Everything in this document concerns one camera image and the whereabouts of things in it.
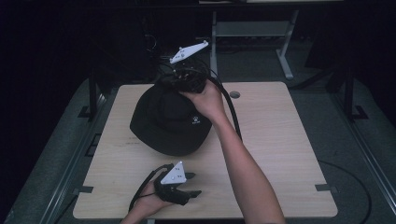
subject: gray carpet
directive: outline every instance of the gray carpet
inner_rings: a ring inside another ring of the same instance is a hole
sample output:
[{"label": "gray carpet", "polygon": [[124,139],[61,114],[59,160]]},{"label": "gray carpet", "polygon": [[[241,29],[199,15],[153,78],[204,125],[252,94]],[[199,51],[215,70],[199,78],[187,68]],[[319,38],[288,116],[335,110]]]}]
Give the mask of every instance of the gray carpet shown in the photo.
[{"label": "gray carpet", "polygon": [[[304,68],[309,42],[292,42],[287,58],[295,78],[286,80],[276,58],[279,40],[264,41],[257,48],[246,47],[219,50],[219,75],[223,82],[282,81],[288,86],[301,83],[319,72]],[[208,62],[208,52],[200,56]],[[332,218],[288,218],[288,223],[396,223],[396,216],[378,187],[360,145],[350,131],[349,123],[340,111],[337,99],[343,93],[331,95],[325,91],[325,77],[301,91],[290,91],[291,97],[305,127],[308,138],[319,160],[323,174],[332,187],[338,215]],[[78,118],[84,105],[89,104],[88,83],[82,83],[64,111],[56,130],[40,160],[26,182],[8,223],[119,223],[119,220],[77,220],[72,211],[76,189],[81,187],[92,157],[84,156],[92,139],[101,133],[117,89],[106,95],[95,121]],[[355,105],[361,105],[369,119],[357,120],[375,158],[389,182],[396,185],[396,131],[373,101],[370,92],[358,81],[355,85]],[[64,170],[75,166],[70,176]],[[60,181],[70,180],[63,188]],[[52,195],[58,195],[59,206],[48,208]],[[241,220],[162,221],[157,223],[243,223]]]}]

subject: forearm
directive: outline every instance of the forearm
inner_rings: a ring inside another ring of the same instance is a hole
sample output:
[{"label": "forearm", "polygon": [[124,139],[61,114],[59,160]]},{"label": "forearm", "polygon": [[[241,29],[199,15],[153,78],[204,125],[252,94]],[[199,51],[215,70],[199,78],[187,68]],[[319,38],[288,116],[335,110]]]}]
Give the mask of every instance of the forearm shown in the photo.
[{"label": "forearm", "polygon": [[284,223],[274,190],[227,117],[212,121],[246,223]]}]

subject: person's right hand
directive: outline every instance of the person's right hand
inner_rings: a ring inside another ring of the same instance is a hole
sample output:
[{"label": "person's right hand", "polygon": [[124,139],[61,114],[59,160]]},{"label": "person's right hand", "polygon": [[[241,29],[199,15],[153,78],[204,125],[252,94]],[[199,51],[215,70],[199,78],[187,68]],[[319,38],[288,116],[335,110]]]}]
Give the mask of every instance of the person's right hand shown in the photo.
[{"label": "person's right hand", "polygon": [[181,92],[180,94],[189,98],[195,108],[212,122],[225,117],[221,92],[211,81],[206,81],[205,88],[201,93]]}]

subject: wooden table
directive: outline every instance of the wooden table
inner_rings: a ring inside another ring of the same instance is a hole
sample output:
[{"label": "wooden table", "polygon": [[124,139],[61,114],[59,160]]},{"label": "wooden table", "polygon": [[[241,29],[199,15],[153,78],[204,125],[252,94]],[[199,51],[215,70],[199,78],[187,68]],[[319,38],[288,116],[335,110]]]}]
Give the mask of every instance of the wooden table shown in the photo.
[{"label": "wooden table", "polygon": [[[93,187],[92,193],[79,194],[74,216],[123,218],[152,170],[183,161],[185,171],[197,176],[179,188],[202,193],[185,206],[167,207],[150,218],[242,218],[213,128],[197,151],[181,158],[151,149],[130,131],[134,107],[149,87],[120,87],[84,182],[85,187]],[[244,143],[272,183],[284,215],[335,216],[337,207],[331,193],[316,189],[326,180],[286,85],[240,82],[225,83],[224,87],[241,94],[233,104]]]}]

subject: black controller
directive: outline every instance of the black controller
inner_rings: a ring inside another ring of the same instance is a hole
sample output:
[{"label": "black controller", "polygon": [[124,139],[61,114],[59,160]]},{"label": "black controller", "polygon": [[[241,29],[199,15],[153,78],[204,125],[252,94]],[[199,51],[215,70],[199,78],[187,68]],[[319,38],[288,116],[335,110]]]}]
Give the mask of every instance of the black controller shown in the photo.
[{"label": "black controller", "polygon": [[201,93],[205,88],[206,72],[190,64],[179,64],[173,74],[165,75],[161,82],[176,91]]}]

